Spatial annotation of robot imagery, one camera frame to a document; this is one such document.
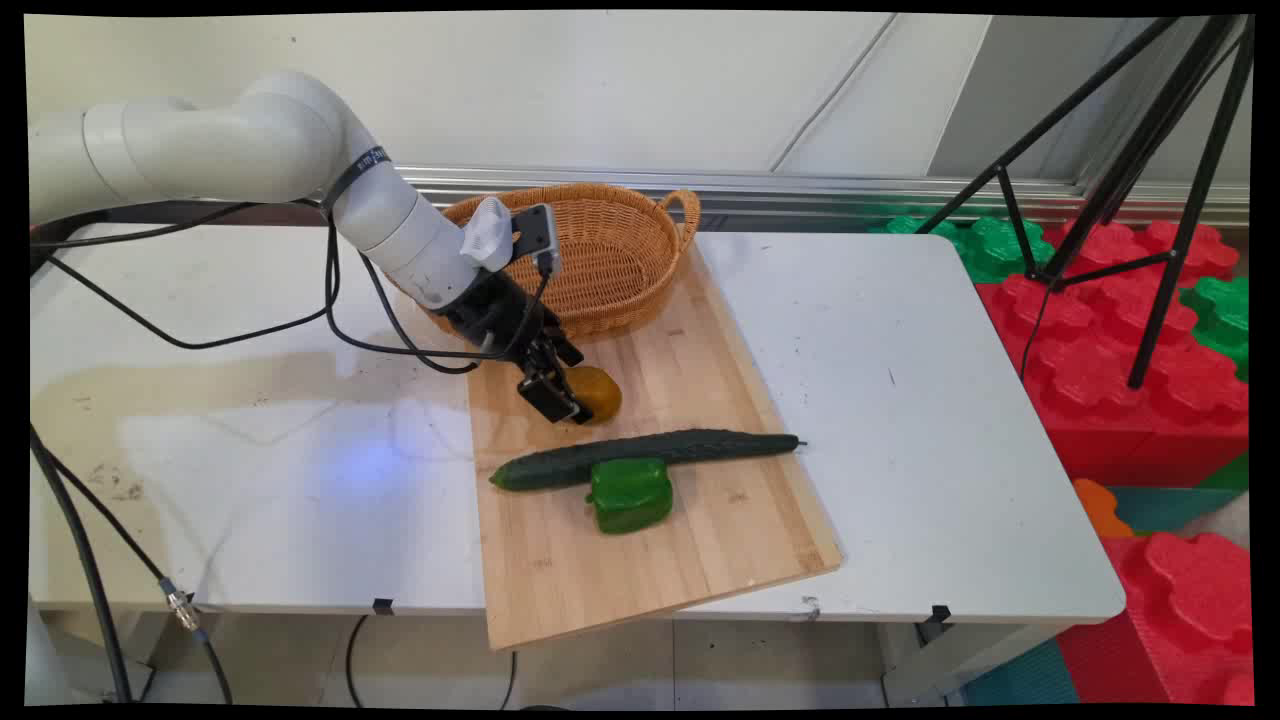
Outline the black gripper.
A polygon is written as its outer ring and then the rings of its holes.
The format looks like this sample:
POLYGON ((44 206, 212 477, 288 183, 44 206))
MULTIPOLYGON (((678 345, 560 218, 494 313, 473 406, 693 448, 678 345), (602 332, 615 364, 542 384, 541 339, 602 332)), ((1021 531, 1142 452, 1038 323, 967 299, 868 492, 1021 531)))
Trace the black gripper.
POLYGON ((524 378, 516 389, 530 406, 550 423, 585 425, 595 414, 566 374, 584 355, 541 301, 549 281, 550 275, 541 275, 529 293, 504 272, 481 272, 460 297, 431 315, 474 346, 472 352, 448 352, 447 357, 518 363, 524 378))

